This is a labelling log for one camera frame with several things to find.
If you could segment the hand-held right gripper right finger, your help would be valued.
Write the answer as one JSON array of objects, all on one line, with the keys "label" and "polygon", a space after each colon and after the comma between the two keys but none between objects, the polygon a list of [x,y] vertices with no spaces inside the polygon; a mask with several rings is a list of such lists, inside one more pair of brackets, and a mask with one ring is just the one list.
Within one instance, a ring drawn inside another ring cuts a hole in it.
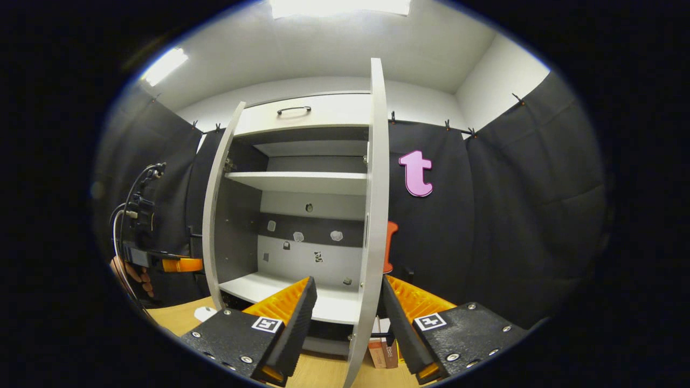
[{"label": "hand-held right gripper right finger", "polygon": [[477,302],[456,305],[390,275],[382,300],[392,336],[422,385],[466,375],[528,336]]}]

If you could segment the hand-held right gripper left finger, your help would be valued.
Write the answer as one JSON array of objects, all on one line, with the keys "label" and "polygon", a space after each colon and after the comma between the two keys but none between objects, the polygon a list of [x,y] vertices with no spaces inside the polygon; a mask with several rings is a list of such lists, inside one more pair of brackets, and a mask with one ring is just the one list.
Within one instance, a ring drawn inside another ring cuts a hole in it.
[{"label": "hand-held right gripper left finger", "polygon": [[318,299],[308,276],[243,309],[220,309],[181,337],[222,368],[284,387],[296,369]]}]

